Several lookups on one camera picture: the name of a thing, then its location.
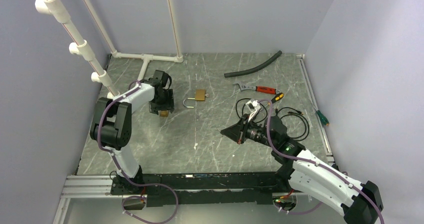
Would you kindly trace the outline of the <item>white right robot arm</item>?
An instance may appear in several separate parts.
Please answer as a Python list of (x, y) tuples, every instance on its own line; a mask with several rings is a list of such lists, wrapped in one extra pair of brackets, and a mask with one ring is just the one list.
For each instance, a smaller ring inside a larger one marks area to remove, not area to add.
[(252, 140), (272, 149), (281, 164), (275, 184), (282, 191), (300, 191), (339, 213), (347, 224), (384, 223), (384, 208), (378, 186), (349, 177), (317, 158), (305, 146), (287, 135), (287, 127), (274, 115), (257, 125), (245, 114), (220, 133), (241, 145)]

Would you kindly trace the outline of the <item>large brass padlock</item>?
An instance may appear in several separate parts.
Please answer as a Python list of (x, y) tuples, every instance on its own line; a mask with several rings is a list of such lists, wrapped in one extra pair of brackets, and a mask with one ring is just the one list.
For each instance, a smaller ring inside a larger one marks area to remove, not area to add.
[(194, 97), (185, 98), (182, 104), (185, 108), (194, 109), (195, 107), (188, 105), (187, 101), (204, 102), (206, 100), (205, 94), (207, 94), (205, 89), (197, 89), (194, 93)]

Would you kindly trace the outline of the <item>small brass padlock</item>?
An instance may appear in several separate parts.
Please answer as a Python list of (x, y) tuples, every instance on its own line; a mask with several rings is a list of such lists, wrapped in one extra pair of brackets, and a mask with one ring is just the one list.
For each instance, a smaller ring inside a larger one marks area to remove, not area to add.
[(163, 117), (163, 118), (167, 118), (169, 116), (169, 111), (168, 110), (161, 110), (159, 112), (159, 116)]

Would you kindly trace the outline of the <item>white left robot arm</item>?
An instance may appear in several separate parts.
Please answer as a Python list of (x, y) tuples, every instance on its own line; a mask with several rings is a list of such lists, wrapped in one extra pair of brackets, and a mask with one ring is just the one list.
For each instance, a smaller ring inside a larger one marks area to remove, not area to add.
[(132, 115), (148, 104), (155, 115), (172, 113), (175, 109), (171, 76), (156, 70), (149, 79), (135, 80), (128, 90), (113, 98), (101, 97), (95, 105), (89, 136), (100, 150), (107, 152), (124, 178), (124, 188), (131, 194), (144, 187), (143, 171), (128, 143), (132, 135)]

